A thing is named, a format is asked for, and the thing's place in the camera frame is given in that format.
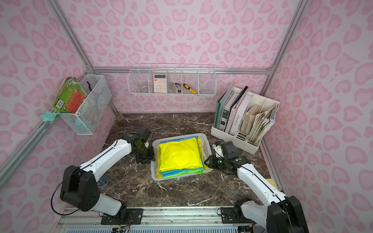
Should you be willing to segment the green raincoat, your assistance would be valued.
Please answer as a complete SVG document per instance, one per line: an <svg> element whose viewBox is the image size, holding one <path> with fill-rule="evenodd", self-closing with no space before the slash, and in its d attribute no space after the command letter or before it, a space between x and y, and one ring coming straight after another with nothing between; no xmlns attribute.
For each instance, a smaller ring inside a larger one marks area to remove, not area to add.
<svg viewBox="0 0 373 233"><path fill-rule="evenodd" d="M164 179L171 179L171 178L177 178L177 177L186 177L186 176L192 176L192 175L198 175L198 174L202 174L203 171L202 170L189 170L189 171L183 171L183 172L179 172L179 173L163 173L162 176Z"/></svg>

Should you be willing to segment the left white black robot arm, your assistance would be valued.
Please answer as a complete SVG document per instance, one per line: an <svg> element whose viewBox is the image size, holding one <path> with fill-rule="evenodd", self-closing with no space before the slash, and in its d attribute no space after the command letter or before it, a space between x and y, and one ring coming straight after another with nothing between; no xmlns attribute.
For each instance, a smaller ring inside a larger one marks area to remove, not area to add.
<svg viewBox="0 0 373 233"><path fill-rule="evenodd" d="M84 212L96 211L109 216L123 215L125 204L102 194L97 182L127 155L134 154L137 163L150 163L154 158L153 147L149 145L151 136L149 129L141 127L133 134L122 135L87 162L66 168L61 183L60 200Z"/></svg>

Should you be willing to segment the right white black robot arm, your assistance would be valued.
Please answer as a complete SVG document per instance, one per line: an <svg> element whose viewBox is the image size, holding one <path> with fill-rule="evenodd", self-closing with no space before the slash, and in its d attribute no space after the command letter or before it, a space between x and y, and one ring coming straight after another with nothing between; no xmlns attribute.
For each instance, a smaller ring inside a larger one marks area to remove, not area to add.
<svg viewBox="0 0 373 233"><path fill-rule="evenodd" d="M222 222L255 223L267 233L307 233L309 228L300 201L288 197L271 185L251 161L241 157L233 142L218 139L214 144L215 155L205 160L214 170L229 171L246 183L260 199L256 204L248 198L235 202L233 207L220 209Z"/></svg>

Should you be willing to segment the stack of beige papers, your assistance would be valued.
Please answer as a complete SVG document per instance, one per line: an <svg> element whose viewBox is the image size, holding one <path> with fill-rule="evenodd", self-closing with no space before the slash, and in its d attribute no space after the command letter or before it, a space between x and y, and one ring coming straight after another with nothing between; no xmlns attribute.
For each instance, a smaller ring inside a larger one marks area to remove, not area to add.
<svg viewBox="0 0 373 233"><path fill-rule="evenodd" d="M269 110L259 112L259 105L253 105L246 113L241 125L240 133L246 136L246 141L258 146L264 135L275 124L275 116L279 104L275 103Z"/></svg>

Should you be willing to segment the yellow sticky note pad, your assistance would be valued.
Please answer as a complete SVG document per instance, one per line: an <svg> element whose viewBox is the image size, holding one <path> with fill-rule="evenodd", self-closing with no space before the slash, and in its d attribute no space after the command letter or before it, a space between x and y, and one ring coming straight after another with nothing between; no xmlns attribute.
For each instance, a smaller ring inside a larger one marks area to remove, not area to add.
<svg viewBox="0 0 373 233"><path fill-rule="evenodd" d="M266 179L266 181L267 181L268 183L270 183L273 187L277 188L277 185L276 185L274 179Z"/></svg>

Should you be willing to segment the blue lidded jar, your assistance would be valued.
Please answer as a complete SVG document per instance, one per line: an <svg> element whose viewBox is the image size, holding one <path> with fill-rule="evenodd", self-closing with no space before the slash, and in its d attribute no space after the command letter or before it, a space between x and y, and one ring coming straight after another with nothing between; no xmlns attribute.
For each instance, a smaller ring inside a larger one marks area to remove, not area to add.
<svg viewBox="0 0 373 233"><path fill-rule="evenodd" d="M97 186L99 189L102 189L104 187L106 187L109 183L109 179L103 175L98 181L97 181Z"/></svg>

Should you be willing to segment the white desktop file organizer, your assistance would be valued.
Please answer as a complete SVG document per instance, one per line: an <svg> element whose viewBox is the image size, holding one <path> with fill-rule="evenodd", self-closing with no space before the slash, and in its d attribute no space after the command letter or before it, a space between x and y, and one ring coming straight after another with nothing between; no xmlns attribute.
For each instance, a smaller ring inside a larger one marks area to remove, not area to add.
<svg viewBox="0 0 373 233"><path fill-rule="evenodd" d="M218 100L211 134L251 154L275 124L280 102L233 85Z"/></svg>

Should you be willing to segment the green file folder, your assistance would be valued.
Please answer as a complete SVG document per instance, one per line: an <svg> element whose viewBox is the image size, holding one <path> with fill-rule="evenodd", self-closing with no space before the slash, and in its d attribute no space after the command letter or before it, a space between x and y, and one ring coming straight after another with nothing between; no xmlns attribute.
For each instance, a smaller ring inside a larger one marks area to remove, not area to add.
<svg viewBox="0 0 373 233"><path fill-rule="evenodd" d="M231 92L234 89L235 84L233 83L228 90L219 98L217 101L217 107L215 112L215 118L214 118L214 128L218 129L220 126L221 116L224 109L224 104L227 100L227 98L230 96Z"/></svg>

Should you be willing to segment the grey stapler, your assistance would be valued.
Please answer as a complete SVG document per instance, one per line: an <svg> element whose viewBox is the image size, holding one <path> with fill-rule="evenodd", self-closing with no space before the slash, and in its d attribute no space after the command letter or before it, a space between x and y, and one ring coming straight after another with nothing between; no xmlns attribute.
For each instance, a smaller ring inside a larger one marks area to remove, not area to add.
<svg viewBox="0 0 373 233"><path fill-rule="evenodd" d="M173 94L181 94L182 93L182 87L179 83L169 83L169 87L172 90Z"/></svg>

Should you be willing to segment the pink white calculator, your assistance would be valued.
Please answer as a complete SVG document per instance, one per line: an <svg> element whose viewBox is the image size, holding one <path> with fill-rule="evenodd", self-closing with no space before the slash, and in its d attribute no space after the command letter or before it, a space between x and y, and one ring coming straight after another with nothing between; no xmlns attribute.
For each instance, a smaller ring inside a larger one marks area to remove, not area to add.
<svg viewBox="0 0 373 233"><path fill-rule="evenodd" d="M153 92L154 93L167 93L167 79L166 74L153 75Z"/></svg>

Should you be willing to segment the yellow black utility knife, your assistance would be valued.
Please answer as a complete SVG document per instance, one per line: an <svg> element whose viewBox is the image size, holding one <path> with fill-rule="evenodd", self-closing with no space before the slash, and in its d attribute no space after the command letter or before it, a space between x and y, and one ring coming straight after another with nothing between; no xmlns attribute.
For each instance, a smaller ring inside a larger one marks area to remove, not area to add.
<svg viewBox="0 0 373 233"><path fill-rule="evenodd" d="M192 94L197 94L197 92L193 90L189 85L183 83L183 87L189 90Z"/></svg>

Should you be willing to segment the green red booklet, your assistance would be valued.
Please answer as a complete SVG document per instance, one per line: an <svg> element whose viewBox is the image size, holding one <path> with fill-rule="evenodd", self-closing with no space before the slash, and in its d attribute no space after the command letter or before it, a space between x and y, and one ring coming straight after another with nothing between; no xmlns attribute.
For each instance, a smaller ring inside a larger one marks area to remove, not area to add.
<svg viewBox="0 0 373 233"><path fill-rule="evenodd" d="M75 114L86 97L87 93L77 79L68 77L64 80L51 107L59 113Z"/></svg>

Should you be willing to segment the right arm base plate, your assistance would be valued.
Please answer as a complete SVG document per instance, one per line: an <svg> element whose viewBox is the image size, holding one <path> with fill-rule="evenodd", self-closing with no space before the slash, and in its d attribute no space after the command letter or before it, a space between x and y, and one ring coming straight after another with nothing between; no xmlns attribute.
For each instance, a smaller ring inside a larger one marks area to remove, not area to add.
<svg viewBox="0 0 373 233"><path fill-rule="evenodd" d="M219 207L217 209L217 214L221 217L221 221L223 224L234 224L234 223L251 223L256 224L256 222L252 221L244 217L241 209L238 206L233 207Z"/></svg>

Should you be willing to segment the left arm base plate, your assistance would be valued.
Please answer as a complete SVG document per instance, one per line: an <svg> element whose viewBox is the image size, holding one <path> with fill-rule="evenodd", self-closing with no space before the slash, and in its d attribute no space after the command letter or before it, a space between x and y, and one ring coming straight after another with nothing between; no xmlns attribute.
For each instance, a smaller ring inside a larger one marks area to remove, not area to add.
<svg viewBox="0 0 373 233"><path fill-rule="evenodd" d="M104 214L101 220L101 225L140 225L144 209L142 208L121 208L114 215Z"/></svg>

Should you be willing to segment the white mesh wall basket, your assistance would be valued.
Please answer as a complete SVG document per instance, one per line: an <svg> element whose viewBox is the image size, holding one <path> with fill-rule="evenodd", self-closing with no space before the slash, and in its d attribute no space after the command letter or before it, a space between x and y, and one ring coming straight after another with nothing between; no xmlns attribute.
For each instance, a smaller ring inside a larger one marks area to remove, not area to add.
<svg viewBox="0 0 373 233"><path fill-rule="evenodd" d="M87 97L74 113L61 113L59 116L76 134L92 135L104 115L112 94L102 75L87 75L81 82L81 87Z"/></svg>

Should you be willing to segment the mint green wall hook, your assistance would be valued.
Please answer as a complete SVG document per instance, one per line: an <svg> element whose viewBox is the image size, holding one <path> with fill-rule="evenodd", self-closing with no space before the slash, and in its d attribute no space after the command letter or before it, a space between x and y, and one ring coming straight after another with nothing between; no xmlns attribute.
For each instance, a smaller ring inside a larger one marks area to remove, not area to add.
<svg viewBox="0 0 373 233"><path fill-rule="evenodd" d="M59 112L46 111L40 115L43 122L54 122L59 116Z"/></svg>

